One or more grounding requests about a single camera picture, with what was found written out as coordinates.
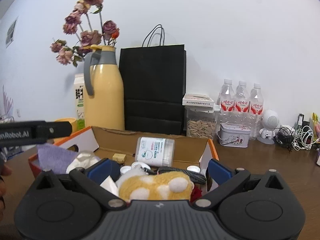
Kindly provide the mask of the person left hand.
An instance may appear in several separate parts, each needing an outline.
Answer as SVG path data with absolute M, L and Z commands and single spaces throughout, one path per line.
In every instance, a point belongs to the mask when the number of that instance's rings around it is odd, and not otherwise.
M 4 203 L 4 195 L 7 192 L 6 184 L 3 180 L 3 176 L 9 176 L 12 174 L 12 169 L 8 167 L 4 160 L 1 159 L 1 180 L 0 180 L 0 221 L 3 220 L 3 213 L 5 210 L 5 203 Z

